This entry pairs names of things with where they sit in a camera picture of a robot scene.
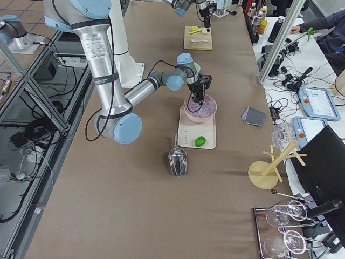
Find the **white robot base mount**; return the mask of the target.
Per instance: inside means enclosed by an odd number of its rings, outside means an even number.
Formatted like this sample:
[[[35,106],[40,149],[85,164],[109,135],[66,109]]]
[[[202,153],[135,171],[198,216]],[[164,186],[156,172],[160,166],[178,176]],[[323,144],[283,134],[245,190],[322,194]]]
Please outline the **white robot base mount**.
[[[120,1],[111,0],[109,13],[112,28],[107,30],[110,44],[114,43],[114,60],[122,88],[133,88],[143,77],[144,63],[137,63],[129,52]]]

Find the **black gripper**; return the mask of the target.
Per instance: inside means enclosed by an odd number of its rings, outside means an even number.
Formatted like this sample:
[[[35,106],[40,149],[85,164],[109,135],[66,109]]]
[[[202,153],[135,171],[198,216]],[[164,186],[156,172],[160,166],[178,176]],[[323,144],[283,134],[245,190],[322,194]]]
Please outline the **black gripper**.
[[[192,101],[196,104],[203,105],[205,90],[209,89],[212,82],[211,75],[198,74],[198,80],[193,83],[187,83],[192,94]]]
[[[216,10],[217,10],[216,6],[209,6],[205,9],[200,9],[200,8],[198,9],[200,17],[201,17],[201,21],[203,21],[204,27],[206,29],[211,27],[210,18],[213,12],[215,12]]]

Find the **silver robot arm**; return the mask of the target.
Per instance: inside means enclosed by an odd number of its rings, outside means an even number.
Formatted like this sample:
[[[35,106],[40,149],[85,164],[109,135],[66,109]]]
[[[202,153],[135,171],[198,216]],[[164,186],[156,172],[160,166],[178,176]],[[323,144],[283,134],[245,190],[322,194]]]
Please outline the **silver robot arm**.
[[[204,27],[209,31],[211,27],[211,16],[217,10],[217,3],[207,0],[163,0],[170,5],[179,16],[184,16],[188,9],[195,3],[197,16],[203,22]]]
[[[121,86],[122,69],[115,64],[114,33],[123,22],[121,7],[111,1],[44,1],[44,18],[48,27],[75,33],[81,41],[93,81],[102,104],[97,112],[94,128],[98,136],[120,144],[130,144],[142,131],[141,118],[133,108],[160,86],[178,91],[188,85],[193,100],[202,103],[204,91],[209,88],[212,77],[197,72],[189,53],[177,57],[174,70],[155,71],[127,93]]]

